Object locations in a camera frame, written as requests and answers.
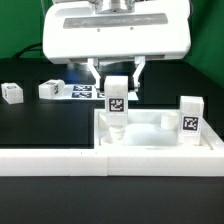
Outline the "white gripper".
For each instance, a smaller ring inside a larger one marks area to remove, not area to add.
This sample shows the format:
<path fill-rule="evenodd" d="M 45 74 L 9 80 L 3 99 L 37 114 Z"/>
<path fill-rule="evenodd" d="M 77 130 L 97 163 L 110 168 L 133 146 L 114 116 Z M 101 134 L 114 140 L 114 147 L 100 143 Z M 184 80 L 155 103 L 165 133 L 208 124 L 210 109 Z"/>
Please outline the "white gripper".
<path fill-rule="evenodd" d="M 127 12 L 101 2 L 57 1 L 48 10 L 43 52 L 55 64 L 82 62 L 95 78 L 97 92 L 105 78 L 99 60 L 125 61 L 135 57 L 134 90 L 148 60 L 181 59 L 190 49 L 189 0 L 147 0 Z"/>

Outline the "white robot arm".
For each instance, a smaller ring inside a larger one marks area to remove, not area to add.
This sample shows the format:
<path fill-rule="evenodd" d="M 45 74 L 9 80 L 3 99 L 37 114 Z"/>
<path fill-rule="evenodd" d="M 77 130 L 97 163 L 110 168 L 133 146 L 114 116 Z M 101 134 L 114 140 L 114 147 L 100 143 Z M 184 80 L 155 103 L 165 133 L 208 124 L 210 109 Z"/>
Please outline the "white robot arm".
<path fill-rule="evenodd" d="M 149 60 L 181 59 L 189 51 L 190 0 L 52 0 L 43 30 L 43 53 L 55 64 L 85 62 L 104 89 L 102 62 L 135 63 L 129 89 Z"/>

